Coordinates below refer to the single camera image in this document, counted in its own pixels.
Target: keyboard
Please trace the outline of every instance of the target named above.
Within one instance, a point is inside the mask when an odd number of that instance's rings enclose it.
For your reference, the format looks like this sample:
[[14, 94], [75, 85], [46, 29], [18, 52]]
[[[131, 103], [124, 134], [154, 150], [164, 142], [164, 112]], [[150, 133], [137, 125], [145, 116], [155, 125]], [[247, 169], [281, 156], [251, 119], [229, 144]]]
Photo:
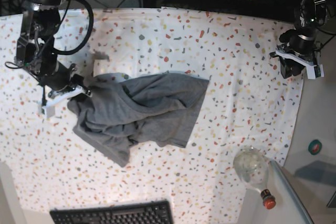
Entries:
[[108, 208], [52, 210], [55, 224], [173, 224], [168, 201]]

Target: bottle cap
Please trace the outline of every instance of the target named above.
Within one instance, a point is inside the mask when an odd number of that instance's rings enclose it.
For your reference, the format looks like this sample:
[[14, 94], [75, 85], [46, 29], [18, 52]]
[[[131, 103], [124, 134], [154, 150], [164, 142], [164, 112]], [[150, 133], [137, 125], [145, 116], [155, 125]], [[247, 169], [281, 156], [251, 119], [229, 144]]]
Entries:
[[264, 200], [264, 206], [266, 207], [266, 209], [270, 210], [272, 209], [273, 207], [275, 207], [277, 203], [275, 202], [275, 199], [274, 198], [267, 198]]

